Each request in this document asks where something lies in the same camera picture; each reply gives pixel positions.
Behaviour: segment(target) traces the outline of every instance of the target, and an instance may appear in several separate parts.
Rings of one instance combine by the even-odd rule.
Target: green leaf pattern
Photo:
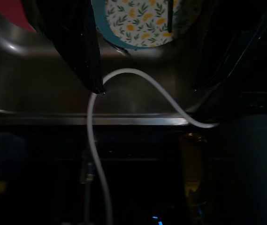
[[[106,0],[105,15],[112,32],[121,41],[153,47],[180,37],[197,19],[201,3],[201,0],[174,0],[172,34],[168,33],[168,0]]]

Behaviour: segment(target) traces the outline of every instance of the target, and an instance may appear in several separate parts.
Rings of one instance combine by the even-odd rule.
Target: white hose
[[[136,74],[139,75],[143,78],[145,78],[147,81],[149,81],[168,101],[169,103],[174,107],[174,109],[182,115],[189,123],[200,127],[200,128],[213,128],[217,126],[217,123],[201,123],[196,120],[194,120],[191,116],[189,116],[180,106],[178,103],[164,90],[163,87],[161,87],[152,77],[150,77],[148,74],[138,70],[138,69],[132,69],[132,68],[124,68],[124,69],[118,69],[110,74],[106,75],[103,79],[103,84],[105,84],[109,79],[113,78],[114,76],[117,76],[119,74]],[[113,213],[112,213],[112,203],[111,203],[111,198],[110,198],[110,193],[108,189],[108,184],[107,180],[101,165],[101,161],[97,152],[97,148],[95,145],[95,140],[94,140],[94,133],[92,129],[92,111],[94,108],[94,103],[96,100],[97,95],[92,93],[90,97],[90,101],[88,103],[88,108],[87,108],[87,135],[88,135],[88,141],[90,144],[91,152],[92,152],[92,157],[94,159],[94,163],[99,175],[99,179],[102,185],[103,189],[103,195],[104,195],[104,201],[105,201],[105,207],[106,207],[106,220],[107,220],[107,225],[112,225],[113,224]]]

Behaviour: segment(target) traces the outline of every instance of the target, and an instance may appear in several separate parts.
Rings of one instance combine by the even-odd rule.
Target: sink basin
[[[131,57],[99,36],[103,75],[119,68],[140,69],[192,113],[208,94],[191,88],[200,52],[198,33],[191,29],[174,43],[129,50]],[[96,100],[95,124],[188,124],[136,75],[120,75],[105,88],[107,94]],[[0,15],[0,124],[84,124],[89,95],[48,40]]]

